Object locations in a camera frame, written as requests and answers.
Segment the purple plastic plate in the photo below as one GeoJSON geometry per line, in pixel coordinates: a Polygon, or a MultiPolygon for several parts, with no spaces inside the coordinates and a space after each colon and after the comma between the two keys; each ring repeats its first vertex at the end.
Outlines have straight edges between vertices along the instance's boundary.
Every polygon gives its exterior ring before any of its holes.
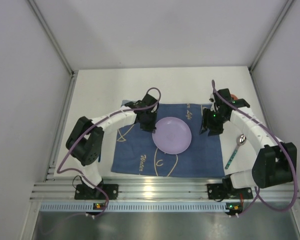
{"type": "Polygon", "coordinates": [[[181,154],[188,149],[192,142],[190,127],[176,117],[164,117],[156,125],[152,139],[155,146],[170,155],[181,154]]]}

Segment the spoon with green handle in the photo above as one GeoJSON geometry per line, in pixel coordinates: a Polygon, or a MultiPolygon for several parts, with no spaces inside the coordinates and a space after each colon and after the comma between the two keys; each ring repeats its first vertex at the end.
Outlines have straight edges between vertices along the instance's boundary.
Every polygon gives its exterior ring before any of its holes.
{"type": "Polygon", "coordinates": [[[239,135],[239,136],[236,138],[236,146],[235,146],[235,148],[234,148],[234,150],[233,150],[233,152],[232,152],[232,154],[231,154],[229,160],[227,161],[227,163],[226,163],[226,165],[225,165],[225,167],[224,167],[226,170],[227,170],[227,169],[230,167],[230,165],[232,164],[232,161],[234,160],[234,158],[235,158],[235,156],[236,156],[236,154],[237,154],[239,148],[240,148],[242,145],[244,145],[244,144],[246,143],[246,141],[247,141],[247,138],[246,138],[246,136],[245,136],[244,134],[241,134],[241,135],[239,135]]]}

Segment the orange plastic cup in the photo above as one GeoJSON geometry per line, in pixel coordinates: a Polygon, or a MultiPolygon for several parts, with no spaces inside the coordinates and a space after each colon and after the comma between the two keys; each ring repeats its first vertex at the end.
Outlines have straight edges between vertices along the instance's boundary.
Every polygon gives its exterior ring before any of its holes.
{"type": "Polygon", "coordinates": [[[238,97],[234,94],[231,94],[231,97],[232,97],[233,100],[238,100],[238,97]]]}

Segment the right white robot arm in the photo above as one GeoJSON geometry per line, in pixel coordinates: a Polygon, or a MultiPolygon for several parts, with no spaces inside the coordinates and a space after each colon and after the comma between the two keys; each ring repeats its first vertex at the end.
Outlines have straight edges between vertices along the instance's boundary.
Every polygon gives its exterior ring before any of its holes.
{"type": "Polygon", "coordinates": [[[290,166],[297,163],[297,148],[293,143],[284,143],[269,133],[248,102],[233,99],[229,89],[214,91],[209,100],[211,107],[202,109],[200,133],[219,136],[229,122],[246,137],[256,155],[252,160],[234,157],[237,167],[226,174],[225,184],[232,189],[265,189],[294,180],[290,166]]]}

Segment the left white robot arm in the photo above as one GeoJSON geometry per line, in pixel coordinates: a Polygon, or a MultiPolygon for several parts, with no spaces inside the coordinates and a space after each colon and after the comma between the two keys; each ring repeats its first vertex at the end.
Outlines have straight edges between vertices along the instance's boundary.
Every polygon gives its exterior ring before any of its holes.
{"type": "Polygon", "coordinates": [[[135,124],[141,130],[153,133],[156,129],[159,102],[160,99],[147,92],[143,99],[127,102],[108,115],[94,119],[80,117],[66,141],[68,152],[57,173],[75,171],[86,186],[91,189],[98,188],[103,181],[97,162],[101,158],[104,136],[135,124]]]}

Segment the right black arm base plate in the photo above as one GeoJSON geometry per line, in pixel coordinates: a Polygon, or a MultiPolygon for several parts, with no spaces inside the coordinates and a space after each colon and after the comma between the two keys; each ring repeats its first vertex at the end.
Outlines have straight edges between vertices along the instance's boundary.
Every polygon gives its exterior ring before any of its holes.
{"type": "Polygon", "coordinates": [[[209,183],[206,186],[209,200],[222,202],[228,196],[222,183],[209,183]]]}

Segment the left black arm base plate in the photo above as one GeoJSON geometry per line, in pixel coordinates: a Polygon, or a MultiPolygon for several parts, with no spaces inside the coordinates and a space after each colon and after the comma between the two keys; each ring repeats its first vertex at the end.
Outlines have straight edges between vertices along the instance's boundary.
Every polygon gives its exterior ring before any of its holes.
{"type": "MultiPolygon", "coordinates": [[[[116,200],[119,193],[118,184],[102,184],[101,189],[106,193],[109,200],[116,200]]],[[[105,200],[106,196],[96,188],[90,188],[85,184],[78,184],[75,187],[75,200],[105,200]]]]}

